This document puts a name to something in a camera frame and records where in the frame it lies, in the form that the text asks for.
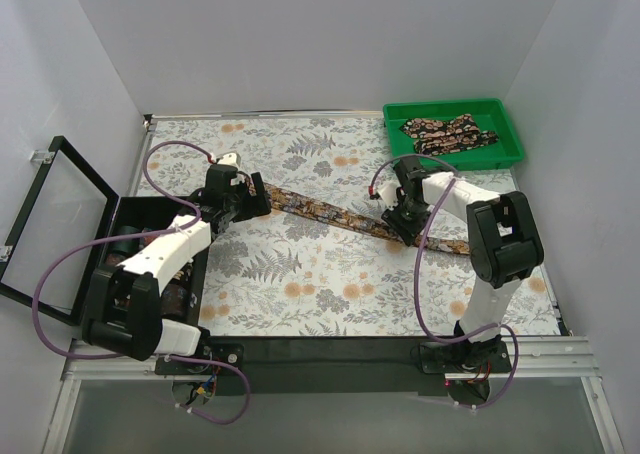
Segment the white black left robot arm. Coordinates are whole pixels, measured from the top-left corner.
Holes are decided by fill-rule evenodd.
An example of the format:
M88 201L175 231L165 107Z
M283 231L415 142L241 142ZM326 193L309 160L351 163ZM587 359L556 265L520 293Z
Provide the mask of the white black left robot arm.
M231 223L270 212L260 173L245 177L233 166L210 167L205 186L168 218L167 234L115 266L96 268L81 321L83 341L140 361L177 355L188 372L205 372L211 347L200 341L201 329L162 313L162 293Z

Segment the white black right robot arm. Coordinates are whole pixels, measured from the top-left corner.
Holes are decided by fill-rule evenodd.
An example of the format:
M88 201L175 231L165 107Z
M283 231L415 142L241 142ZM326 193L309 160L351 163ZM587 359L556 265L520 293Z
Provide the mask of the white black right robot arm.
M470 301L450 337L435 335L421 313L418 323L433 350L464 371L475 371L497 353L507 308L514 293L544 260L544 249L527 197L520 191L500 194L477 187L450 164L428 171L422 155L390 160L395 180L370 184L368 193L383 201L383 221L405 244L427 247L440 211L467 226L475 273Z

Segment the cat print brown tie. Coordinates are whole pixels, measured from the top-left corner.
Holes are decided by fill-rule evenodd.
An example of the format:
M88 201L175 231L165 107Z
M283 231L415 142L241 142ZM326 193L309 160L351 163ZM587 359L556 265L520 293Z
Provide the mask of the cat print brown tie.
M265 183L272 208L341 229L389 241L403 242L382 220L351 212L336 205L313 199L290 190ZM467 241L428 237L426 249L462 256L470 255Z

